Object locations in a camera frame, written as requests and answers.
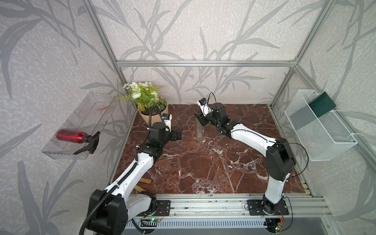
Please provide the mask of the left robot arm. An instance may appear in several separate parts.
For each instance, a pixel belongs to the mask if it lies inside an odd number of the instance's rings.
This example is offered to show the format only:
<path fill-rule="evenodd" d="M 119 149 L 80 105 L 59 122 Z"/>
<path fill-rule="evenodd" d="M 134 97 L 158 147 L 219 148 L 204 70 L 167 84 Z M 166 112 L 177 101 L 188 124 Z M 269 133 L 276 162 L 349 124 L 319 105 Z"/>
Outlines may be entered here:
<path fill-rule="evenodd" d="M 90 197 L 88 213 L 79 230 L 83 235 L 86 230 L 102 235 L 120 235 L 125 226 L 137 215 L 156 210 L 156 196 L 142 193 L 130 199 L 145 173 L 153 167 L 163 153 L 168 142 L 182 139 L 181 127 L 172 130 L 164 122 L 156 122 L 148 129 L 147 137 L 136 147 L 135 159 L 131 165 L 104 190 L 95 190 Z"/>

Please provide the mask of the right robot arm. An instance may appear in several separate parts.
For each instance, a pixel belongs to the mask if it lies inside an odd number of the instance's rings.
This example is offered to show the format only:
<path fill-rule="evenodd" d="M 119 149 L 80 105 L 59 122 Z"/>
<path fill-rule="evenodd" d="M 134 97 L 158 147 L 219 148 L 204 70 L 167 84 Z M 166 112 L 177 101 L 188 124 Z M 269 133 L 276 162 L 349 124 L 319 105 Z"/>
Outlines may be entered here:
<path fill-rule="evenodd" d="M 202 126 L 211 124 L 220 134 L 250 146 L 265 157 L 268 185 L 263 201 L 269 206 L 279 204 L 286 181 L 296 165 L 290 143 L 284 138 L 267 137 L 230 119 L 222 103 L 209 105 L 207 100 L 202 98 L 197 105 L 200 111 L 195 116 Z"/>

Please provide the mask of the clear plastic bottle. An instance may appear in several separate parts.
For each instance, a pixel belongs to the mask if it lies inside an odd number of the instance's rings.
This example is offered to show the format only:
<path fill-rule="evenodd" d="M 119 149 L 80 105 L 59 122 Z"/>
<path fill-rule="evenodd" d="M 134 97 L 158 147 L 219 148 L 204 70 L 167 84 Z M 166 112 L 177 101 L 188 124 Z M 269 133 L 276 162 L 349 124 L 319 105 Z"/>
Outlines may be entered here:
<path fill-rule="evenodd" d="M 204 141 L 205 140 L 205 134 L 204 134 L 204 126 L 201 125 L 198 118 L 196 118 L 196 139 L 198 141 Z"/>

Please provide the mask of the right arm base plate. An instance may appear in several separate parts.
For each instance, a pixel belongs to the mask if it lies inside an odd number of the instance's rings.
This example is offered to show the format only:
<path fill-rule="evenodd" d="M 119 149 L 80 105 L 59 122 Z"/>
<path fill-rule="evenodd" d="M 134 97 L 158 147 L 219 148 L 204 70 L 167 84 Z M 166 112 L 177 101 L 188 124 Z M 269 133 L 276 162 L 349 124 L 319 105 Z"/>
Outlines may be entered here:
<path fill-rule="evenodd" d="M 284 199 L 277 204 L 273 204 L 268 200 L 247 200 L 247 207 L 250 215 L 254 216 L 277 216 L 277 215 L 290 215 L 288 207 Z"/>

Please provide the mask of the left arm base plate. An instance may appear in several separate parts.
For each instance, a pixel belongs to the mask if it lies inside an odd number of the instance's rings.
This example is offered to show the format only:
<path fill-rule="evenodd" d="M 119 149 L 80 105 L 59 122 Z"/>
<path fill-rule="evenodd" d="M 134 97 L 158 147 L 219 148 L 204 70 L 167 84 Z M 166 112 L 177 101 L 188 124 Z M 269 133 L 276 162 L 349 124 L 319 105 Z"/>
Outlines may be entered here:
<path fill-rule="evenodd" d="M 144 212 L 138 214 L 138 216 L 169 216 L 171 210 L 170 200 L 157 200 L 151 207 Z"/>

